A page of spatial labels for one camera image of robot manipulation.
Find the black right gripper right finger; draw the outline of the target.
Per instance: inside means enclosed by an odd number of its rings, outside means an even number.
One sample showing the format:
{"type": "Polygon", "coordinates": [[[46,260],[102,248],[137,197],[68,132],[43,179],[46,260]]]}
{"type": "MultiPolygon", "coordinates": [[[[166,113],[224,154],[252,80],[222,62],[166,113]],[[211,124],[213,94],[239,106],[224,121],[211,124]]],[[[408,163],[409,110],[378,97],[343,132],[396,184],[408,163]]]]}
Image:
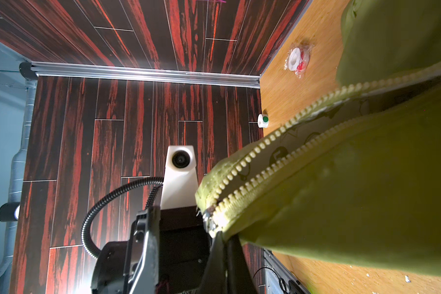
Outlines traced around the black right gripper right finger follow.
{"type": "Polygon", "coordinates": [[[226,243],[227,293],[257,294],[238,235],[226,243]]]}

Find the green Snoopy zip jacket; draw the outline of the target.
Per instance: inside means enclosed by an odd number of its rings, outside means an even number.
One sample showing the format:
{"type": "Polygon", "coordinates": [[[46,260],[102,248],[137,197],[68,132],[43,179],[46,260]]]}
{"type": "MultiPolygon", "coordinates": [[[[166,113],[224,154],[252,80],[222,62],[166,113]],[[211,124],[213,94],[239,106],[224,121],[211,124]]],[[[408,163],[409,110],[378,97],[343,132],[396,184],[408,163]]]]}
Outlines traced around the green Snoopy zip jacket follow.
{"type": "Polygon", "coordinates": [[[441,1],[350,1],[341,33],[340,88],[204,176],[205,230],[441,276],[441,1]]]}

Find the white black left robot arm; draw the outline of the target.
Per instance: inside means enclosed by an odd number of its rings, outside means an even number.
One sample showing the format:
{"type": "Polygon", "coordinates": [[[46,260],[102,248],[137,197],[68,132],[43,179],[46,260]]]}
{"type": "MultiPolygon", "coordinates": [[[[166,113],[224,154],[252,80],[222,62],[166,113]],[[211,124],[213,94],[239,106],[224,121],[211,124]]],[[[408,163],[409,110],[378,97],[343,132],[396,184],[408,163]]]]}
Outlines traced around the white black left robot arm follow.
{"type": "Polygon", "coordinates": [[[193,294],[211,239],[194,207],[139,212],[126,241],[107,243],[97,259],[94,294],[193,294]]]}

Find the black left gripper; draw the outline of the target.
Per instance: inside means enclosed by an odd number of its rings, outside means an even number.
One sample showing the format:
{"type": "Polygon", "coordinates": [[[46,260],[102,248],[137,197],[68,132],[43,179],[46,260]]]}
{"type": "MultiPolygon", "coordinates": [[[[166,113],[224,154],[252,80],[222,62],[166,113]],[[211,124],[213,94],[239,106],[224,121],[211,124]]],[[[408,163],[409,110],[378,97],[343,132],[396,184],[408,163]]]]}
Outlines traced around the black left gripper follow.
{"type": "Polygon", "coordinates": [[[136,216],[127,241],[125,294],[194,294],[211,241],[196,207],[149,207],[136,216]]]}

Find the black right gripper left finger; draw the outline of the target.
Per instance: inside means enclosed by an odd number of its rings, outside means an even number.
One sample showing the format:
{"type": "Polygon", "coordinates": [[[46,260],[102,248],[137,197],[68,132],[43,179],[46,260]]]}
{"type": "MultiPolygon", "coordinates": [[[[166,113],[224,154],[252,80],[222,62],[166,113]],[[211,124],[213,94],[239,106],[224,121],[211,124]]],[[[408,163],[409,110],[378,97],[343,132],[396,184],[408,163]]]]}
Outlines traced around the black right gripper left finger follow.
{"type": "Polygon", "coordinates": [[[225,242],[222,232],[214,238],[198,294],[223,294],[226,287],[225,242]]]}

